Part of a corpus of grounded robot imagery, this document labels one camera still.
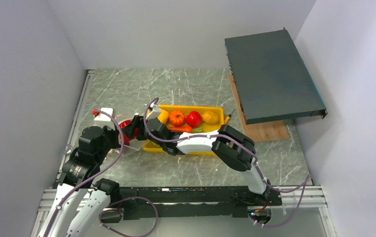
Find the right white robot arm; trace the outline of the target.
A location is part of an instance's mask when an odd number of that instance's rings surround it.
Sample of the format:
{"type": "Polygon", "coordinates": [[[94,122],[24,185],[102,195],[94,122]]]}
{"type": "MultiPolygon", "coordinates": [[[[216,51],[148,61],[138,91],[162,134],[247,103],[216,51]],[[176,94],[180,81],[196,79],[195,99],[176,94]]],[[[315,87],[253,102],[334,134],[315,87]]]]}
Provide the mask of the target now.
{"type": "Polygon", "coordinates": [[[128,139],[151,141],[172,156],[212,152],[229,168],[243,175],[253,203],[262,205],[269,200],[269,186],[256,168],[254,142],[229,125],[204,133],[178,132],[172,131],[158,118],[135,115],[122,131],[128,139]]]}

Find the yellow bell pepper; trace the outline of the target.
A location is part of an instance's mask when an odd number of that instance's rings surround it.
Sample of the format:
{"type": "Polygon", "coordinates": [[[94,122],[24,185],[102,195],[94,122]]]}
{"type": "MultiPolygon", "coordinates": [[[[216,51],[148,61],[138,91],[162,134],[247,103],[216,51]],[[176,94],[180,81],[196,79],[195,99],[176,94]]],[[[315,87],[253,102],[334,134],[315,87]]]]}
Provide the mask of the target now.
{"type": "Polygon", "coordinates": [[[161,109],[161,113],[158,116],[158,120],[161,123],[166,124],[168,121],[168,117],[169,117],[169,112],[164,109],[161,109]]]}

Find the red toy tomato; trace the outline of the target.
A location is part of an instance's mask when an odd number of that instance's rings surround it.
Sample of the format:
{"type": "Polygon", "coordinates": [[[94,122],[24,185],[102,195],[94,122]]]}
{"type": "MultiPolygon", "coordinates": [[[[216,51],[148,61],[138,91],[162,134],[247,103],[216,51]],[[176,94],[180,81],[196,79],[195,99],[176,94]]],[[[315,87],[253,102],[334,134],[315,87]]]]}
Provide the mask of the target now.
{"type": "Polygon", "coordinates": [[[198,127],[202,122],[202,116],[197,111],[191,111],[188,115],[185,117],[185,123],[189,125],[192,128],[198,127]]]}

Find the clear dotted zip top bag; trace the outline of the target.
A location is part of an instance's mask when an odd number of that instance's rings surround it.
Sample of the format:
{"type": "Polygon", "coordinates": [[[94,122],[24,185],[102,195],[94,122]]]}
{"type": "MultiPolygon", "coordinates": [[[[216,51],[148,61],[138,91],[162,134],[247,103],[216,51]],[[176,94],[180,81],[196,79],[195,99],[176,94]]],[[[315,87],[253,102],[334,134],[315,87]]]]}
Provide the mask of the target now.
{"type": "MultiPolygon", "coordinates": [[[[133,117],[128,114],[119,114],[115,116],[115,120],[121,124],[122,122],[126,120],[132,120],[133,117]]],[[[125,148],[124,151],[121,152],[122,157],[128,157],[131,154],[134,154],[138,152],[144,145],[147,144],[147,140],[137,140],[136,138],[129,140],[128,142],[125,142],[125,148]]]]}

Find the red bell pepper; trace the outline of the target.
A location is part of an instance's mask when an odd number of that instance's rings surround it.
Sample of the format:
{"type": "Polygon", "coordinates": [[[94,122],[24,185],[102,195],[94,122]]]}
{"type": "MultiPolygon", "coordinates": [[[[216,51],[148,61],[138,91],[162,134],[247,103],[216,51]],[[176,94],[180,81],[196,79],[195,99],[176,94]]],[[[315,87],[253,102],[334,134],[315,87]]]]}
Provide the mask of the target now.
{"type": "Polygon", "coordinates": [[[119,123],[119,127],[124,132],[125,145],[129,145],[129,142],[135,139],[139,133],[139,128],[133,128],[133,125],[130,125],[131,122],[130,119],[127,119],[119,123]]]}

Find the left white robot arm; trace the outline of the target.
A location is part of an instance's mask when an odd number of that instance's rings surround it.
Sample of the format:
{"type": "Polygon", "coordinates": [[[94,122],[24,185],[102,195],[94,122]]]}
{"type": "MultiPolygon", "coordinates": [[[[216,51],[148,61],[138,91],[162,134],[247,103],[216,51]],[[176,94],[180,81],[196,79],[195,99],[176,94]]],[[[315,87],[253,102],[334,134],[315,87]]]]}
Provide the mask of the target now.
{"type": "Polygon", "coordinates": [[[108,152],[121,147],[119,131],[108,126],[83,130],[78,146],[63,165],[53,204],[38,236],[83,237],[104,208],[119,203],[119,183],[105,178],[93,182],[108,152]]]}

